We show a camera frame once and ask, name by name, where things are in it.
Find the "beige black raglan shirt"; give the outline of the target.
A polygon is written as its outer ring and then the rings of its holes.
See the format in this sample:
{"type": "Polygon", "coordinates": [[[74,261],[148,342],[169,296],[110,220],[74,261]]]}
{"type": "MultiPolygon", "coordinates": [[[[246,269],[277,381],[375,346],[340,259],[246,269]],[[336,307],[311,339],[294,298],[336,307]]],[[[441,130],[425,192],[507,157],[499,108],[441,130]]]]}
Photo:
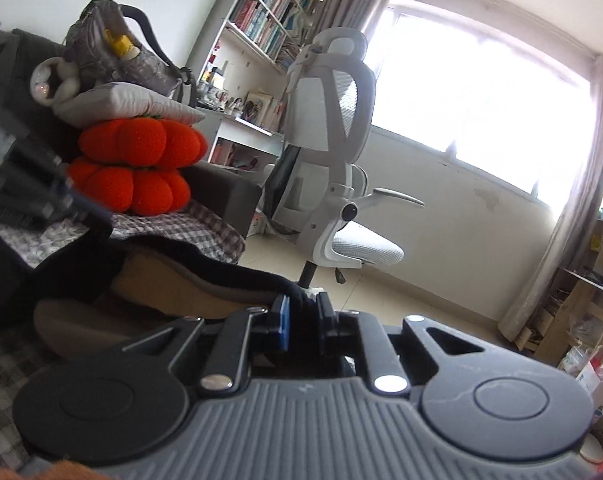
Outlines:
{"type": "Polygon", "coordinates": [[[224,320],[245,307],[270,309],[290,297],[291,340],[303,348],[317,329],[317,306],[283,276],[189,255],[175,245],[144,242],[127,252],[100,296],[86,301],[44,298],[32,326],[44,344],[65,359],[86,356],[152,330],[174,318],[224,320]]]}

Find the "white plush toy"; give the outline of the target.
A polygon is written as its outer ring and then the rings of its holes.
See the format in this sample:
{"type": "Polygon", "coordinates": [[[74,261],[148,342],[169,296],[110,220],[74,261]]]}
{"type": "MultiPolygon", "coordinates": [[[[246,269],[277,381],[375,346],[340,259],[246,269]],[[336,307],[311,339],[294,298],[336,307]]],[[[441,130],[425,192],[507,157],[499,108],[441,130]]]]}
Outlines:
{"type": "Polygon", "coordinates": [[[62,104],[78,96],[81,87],[79,67],[56,56],[36,66],[30,76],[29,91],[34,101],[44,107],[62,104]]]}

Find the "lower red pumpkin cushion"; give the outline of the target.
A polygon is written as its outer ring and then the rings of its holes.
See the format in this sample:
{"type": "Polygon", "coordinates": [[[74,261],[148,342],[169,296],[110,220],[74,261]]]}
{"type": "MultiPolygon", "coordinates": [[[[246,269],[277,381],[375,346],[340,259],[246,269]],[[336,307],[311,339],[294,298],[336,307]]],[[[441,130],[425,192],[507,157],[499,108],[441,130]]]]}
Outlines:
{"type": "Polygon", "coordinates": [[[178,170],[103,166],[79,157],[67,167],[67,175],[79,192],[115,214],[170,214],[191,200],[189,185],[178,170]]]}

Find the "red pumpkin cushion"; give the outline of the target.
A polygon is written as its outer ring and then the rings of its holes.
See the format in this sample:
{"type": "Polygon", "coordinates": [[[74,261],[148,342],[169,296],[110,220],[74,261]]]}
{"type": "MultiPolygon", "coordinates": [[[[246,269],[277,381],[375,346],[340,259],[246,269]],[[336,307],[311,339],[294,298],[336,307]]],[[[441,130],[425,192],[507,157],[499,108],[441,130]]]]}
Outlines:
{"type": "Polygon", "coordinates": [[[191,166],[208,148],[202,133],[193,127],[152,117],[99,122],[82,131],[78,145],[95,162],[160,169],[191,166]]]}
{"type": "Polygon", "coordinates": [[[67,167],[67,175],[79,192],[115,214],[170,214],[191,200],[189,185],[178,170],[103,166],[79,157],[67,167]]]}

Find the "grey flat pillow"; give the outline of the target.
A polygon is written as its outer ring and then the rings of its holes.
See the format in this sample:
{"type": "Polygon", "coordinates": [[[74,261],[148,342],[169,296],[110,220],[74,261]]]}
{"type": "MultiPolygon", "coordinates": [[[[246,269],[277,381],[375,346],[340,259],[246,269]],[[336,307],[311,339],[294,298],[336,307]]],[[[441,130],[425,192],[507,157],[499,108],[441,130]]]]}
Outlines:
{"type": "Polygon", "coordinates": [[[126,82],[101,84],[73,99],[53,105],[52,110],[57,118],[80,129],[98,122],[141,116],[169,119],[188,126],[205,118],[193,107],[126,82]]]}

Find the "white office chair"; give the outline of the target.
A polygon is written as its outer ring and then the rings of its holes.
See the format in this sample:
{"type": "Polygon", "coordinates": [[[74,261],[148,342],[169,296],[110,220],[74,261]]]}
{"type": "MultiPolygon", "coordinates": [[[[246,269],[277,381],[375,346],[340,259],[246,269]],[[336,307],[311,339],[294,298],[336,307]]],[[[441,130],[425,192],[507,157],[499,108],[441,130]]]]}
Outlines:
{"type": "Polygon", "coordinates": [[[367,39],[357,29],[326,29],[301,49],[288,69],[283,151],[268,166],[262,213],[269,228],[305,259],[298,284],[313,294],[320,268],[394,266],[405,253],[358,223],[359,214],[387,200],[422,200],[388,188],[370,188],[357,162],[369,139],[375,76],[364,62],[367,39]]]}

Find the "dark bed headboard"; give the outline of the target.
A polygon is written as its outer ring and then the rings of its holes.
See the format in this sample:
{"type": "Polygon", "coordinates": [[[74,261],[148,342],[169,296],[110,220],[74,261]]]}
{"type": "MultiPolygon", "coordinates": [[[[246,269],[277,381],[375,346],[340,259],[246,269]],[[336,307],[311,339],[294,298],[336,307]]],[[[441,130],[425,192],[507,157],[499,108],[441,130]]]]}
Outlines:
{"type": "Polygon", "coordinates": [[[80,130],[57,118],[50,108],[37,104],[29,92],[36,66],[62,51],[60,44],[30,32],[0,30],[0,107],[13,114],[63,162],[71,162],[80,155],[80,130]]]}

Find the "upper red pumpkin cushion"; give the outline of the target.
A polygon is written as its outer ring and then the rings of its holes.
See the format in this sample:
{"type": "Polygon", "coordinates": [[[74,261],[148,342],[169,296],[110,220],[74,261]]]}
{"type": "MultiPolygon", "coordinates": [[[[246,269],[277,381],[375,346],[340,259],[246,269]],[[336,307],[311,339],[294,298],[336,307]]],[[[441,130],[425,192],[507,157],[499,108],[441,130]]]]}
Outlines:
{"type": "Polygon", "coordinates": [[[82,131],[78,145],[95,162],[160,169],[191,166],[208,148],[202,133],[193,127],[152,117],[99,122],[82,131]]]}

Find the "grey camouflage backpack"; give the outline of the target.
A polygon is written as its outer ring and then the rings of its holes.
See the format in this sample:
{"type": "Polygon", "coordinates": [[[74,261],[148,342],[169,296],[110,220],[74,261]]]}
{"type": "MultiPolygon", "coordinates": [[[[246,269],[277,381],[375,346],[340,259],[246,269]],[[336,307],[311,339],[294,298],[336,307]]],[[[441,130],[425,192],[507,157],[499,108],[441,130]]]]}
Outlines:
{"type": "Polygon", "coordinates": [[[193,84],[192,70],[168,58],[146,14],[113,0],[85,6],[66,34],[63,58],[78,66],[82,90],[126,82],[180,99],[193,84]]]}

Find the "white desk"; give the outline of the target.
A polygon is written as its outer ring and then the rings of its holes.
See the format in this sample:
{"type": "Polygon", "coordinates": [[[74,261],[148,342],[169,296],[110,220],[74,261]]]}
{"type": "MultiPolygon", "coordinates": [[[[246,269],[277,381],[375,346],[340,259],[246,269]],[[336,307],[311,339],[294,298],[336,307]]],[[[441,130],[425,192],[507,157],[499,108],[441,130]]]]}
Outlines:
{"type": "Polygon", "coordinates": [[[195,125],[208,143],[205,162],[234,170],[260,171],[275,162],[283,150],[283,136],[216,110],[198,111],[195,125]]]}

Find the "grey checkered bed quilt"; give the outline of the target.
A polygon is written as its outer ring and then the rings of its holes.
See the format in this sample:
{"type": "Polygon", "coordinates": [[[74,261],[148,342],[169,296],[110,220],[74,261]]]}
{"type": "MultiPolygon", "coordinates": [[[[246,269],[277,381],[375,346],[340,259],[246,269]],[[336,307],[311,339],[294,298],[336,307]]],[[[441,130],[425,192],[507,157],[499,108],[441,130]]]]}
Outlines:
{"type": "Polygon", "coordinates": [[[128,250],[144,242],[230,264],[245,250],[236,229],[197,203],[149,219],[121,214],[111,234],[70,219],[44,230],[0,224],[0,467],[17,468],[27,458],[11,415],[18,389],[56,360],[32,326],[36,304],[53,296],[100,296],[128,250]]]}

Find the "wooden shelf unit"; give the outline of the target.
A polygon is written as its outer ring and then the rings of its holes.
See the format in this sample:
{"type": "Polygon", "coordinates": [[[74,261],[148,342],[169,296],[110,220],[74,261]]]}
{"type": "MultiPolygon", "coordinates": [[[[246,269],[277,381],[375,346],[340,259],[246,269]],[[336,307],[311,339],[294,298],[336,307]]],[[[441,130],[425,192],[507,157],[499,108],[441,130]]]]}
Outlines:
{"type": "Polygon", "coordinates": [[[603,220],[595,222],[581,260],[557,271],[514,344],[550,365],[562,362],[573,349],[603,348],[603,220]]]}

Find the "white cardboard box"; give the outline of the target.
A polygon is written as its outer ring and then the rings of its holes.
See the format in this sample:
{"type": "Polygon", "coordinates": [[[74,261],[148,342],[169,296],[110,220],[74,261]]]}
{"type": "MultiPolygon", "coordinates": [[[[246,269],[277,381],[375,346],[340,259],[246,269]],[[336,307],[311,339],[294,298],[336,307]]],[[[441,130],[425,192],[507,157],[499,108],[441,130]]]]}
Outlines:
{"type": "Polygon", "coordinates": [[[595,348],[593,355],[577,376],[577,382],[591,396],[594,411],[592,423],[603,419],[603,346],[595,348]]]}

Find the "white bookshelf with books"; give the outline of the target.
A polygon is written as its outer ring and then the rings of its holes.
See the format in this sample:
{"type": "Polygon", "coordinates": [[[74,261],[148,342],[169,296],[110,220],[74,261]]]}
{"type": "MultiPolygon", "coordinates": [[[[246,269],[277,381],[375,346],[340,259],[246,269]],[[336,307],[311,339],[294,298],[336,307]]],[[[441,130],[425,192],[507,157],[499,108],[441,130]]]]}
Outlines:
{"type": "Polygon", "coordinates": [[[220,76],[229,96],[280,98],[319,1],[216,0],[188,58],[193,82],[220,76]]]}

